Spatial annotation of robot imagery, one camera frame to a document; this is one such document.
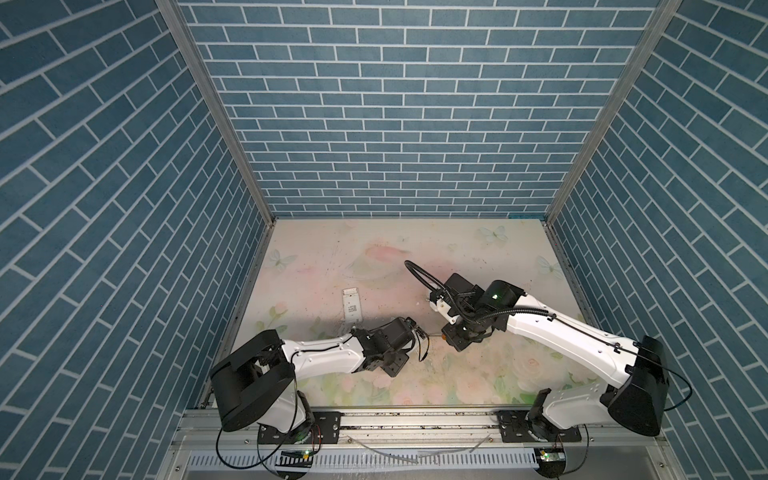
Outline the white remote control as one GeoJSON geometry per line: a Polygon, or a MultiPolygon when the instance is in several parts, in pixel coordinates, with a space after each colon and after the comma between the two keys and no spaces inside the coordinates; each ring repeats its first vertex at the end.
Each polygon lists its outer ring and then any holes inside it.
{"type": "Polygon", "coordinates": [[[343,323],[348,327],[357,326],[362,322],[362,307],[357,288],[347,288],[342,292],[343,323]]]}

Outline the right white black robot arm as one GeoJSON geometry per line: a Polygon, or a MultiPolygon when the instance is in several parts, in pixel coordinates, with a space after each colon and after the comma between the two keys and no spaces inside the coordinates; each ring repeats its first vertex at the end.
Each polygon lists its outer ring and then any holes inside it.
{"type": "Polygon", "coordinates": [[[452,274],[431,287],[429,302],[446,319],[442,334],[458,352],[496,331],[509,332],[596,374],[592,385],[539,391],[526,416],[535,437],[553,441],[573,427],[610,422],[647,437],[660,433],[670,386],[660,341],[650,336],[636,341],[591,327],[503,280],[481,288],[452,274]]]}

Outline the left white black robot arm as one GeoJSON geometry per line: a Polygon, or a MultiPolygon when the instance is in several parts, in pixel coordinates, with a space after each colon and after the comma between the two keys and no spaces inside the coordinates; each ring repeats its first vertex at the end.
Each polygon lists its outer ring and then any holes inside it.
{"type": "Polygon", "coordinates": [[[426,332],[409,317],[316,341],[283,339],[275,329],[264,330],[210,372],[221,429],[234,432],[257,423],[296,442],[315,423],[299,381],[377,369],[394,378],[412,350],[424,360],[429,346],[426,332]]]}

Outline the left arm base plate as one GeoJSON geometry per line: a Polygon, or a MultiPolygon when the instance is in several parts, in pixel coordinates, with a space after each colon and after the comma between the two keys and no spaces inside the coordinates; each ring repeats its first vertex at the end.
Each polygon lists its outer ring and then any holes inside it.
{"type": "Polygon", "coordinates": [[[303,422],[297,422],[294,428],[283,434],[271,426],[261,426],[258,432],[260,445],[291,444],[337,444],[341,427],[342,413],[333,410],[313,411],[303,422]]]}

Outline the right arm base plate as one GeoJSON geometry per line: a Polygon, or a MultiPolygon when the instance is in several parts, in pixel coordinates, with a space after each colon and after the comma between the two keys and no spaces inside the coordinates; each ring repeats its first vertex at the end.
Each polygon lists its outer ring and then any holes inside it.
{"type": "Polygon", "coordinates": [[[504,443],[582,441],[577,427],[559,429],[543,417],[533,418],[526,410],[503,409],[495,411],[494,414],[504,443]]]}

